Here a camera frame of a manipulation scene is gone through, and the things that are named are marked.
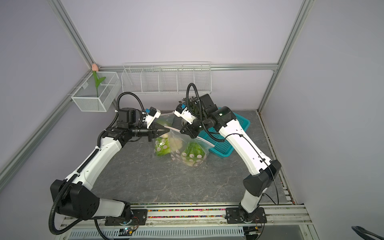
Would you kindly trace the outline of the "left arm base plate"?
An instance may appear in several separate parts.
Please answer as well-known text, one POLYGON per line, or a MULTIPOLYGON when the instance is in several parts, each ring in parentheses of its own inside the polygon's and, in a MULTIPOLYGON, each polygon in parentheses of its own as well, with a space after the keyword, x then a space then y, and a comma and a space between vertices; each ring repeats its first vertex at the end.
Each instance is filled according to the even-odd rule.
POLYGON ((148 210, 132 209, 130 220, 123 217, 107 217, 105 226, 144 226, 148 218, 148 210))

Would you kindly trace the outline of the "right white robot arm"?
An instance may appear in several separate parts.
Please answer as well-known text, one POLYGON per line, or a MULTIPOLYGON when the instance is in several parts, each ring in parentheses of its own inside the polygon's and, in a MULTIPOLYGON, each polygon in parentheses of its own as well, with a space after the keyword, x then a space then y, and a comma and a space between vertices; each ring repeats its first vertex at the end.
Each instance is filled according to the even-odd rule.
POLYGON ((191 89, 195 98, 186 96, 175 110, 175 115, 186 122, 181 133, 195 139, 204 131, 216 142, 229 142, 239 154, 250 174, 243 180, 246 191, 239 207, 234 215, 228 213, 226 218, 228 222, 251 223, 257 218, 266 190, 276 183, 282 165, 257 147, 230 108, 218 108, 208 94, 200 96, 194 83, 188 84, 186 93, 191 89))

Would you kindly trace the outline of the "potted green plant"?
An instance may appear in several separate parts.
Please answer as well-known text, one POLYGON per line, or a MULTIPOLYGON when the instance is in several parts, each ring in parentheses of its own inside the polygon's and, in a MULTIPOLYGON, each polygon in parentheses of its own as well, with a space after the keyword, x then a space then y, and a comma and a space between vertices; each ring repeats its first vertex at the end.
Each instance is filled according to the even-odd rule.
POLYGON ((187 105, 187 98, 183 98, 181 101, 179 101, 179 103, 184 105, 193 116, 198 117, 200 115, 198 98, 190 97, 188 102, 189 102, 189 105, 187 105))

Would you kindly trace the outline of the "clear pink-dotted zipper bag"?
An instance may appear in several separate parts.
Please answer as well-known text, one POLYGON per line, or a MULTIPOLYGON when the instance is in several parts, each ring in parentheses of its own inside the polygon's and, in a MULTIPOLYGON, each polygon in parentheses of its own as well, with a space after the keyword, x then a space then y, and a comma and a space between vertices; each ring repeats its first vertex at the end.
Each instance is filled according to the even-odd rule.
MULTIPOLYGON (((174 112, 161 114, 159 118, 155 120, 155 123, 158 123, 164 127, 172 127, 174 117, 176 115, 174 112)), ((154 157, 162 157, 171 153, 169 134, 163 134, 154 140, 154 157)))

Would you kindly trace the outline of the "white mesh wall basket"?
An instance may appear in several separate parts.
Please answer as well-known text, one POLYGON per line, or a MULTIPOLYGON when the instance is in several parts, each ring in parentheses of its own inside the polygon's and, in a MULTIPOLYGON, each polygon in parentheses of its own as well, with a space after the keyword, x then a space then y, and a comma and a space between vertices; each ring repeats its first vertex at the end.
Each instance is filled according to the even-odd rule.
POLYGON ((107 112, 122 88, 116 72, 92 72, 72 95, 82 112, 107 112))

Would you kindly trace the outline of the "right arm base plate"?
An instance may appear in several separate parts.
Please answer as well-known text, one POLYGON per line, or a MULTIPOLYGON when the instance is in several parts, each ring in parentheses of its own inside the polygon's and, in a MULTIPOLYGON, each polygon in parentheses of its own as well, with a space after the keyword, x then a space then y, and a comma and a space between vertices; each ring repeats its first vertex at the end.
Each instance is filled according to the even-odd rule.
POLYGON ((265 224, 267 222, 265 210, 262 207, 256 208, 251 213, 242 207, 226 208, 225 219, 228 224, 265 224))

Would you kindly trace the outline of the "artificial pink tulip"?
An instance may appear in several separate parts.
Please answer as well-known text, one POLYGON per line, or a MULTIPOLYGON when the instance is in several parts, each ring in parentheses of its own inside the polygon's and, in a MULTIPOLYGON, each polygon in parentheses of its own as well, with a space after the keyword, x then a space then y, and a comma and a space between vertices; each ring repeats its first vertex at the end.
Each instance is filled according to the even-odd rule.
POLYGON ((96 88, 96 94, 97 97, 99 97, 99 85, 106 79, 106 77, 99 78, 97 75, 97 72, 99 71, 99 67, 97 64, 92 64, 92 74, 95 81, 95 88, 96 88))

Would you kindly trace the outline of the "chinese cabbage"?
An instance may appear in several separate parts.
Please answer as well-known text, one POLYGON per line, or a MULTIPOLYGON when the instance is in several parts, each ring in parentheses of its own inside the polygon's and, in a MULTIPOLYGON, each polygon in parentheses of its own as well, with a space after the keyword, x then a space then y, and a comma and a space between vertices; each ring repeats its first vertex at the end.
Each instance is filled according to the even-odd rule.
POLYGON ((161 157, 171 153, 168 138, 159 137, 155 139, 155 156, 161 157))
POLYGON ((190 142, 181 152, 180 160, 187 166, 197 167, 208 157, 207 149, 198 143, 190 142))

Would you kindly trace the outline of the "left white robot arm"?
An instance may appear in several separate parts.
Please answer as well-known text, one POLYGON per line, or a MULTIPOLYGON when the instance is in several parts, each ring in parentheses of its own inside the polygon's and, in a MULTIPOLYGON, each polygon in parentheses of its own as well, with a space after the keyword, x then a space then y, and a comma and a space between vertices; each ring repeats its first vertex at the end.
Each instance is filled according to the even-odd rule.
POLYGON ((61 235, 82 221, 97 222, 103 218, 120 218, 125 225, 135 216, 131 204, 125 201, 101 199, 92 193, 94 184, 110 162, 133 137, 146 137, 149 141, 169 132, 155 122, 161 115, 156 108, 121 108, 117 104, 113 121, 98 136, 90 155, 64 180, 55 180, 50 191, 53 205, 48 226, 53 235, 61 235))

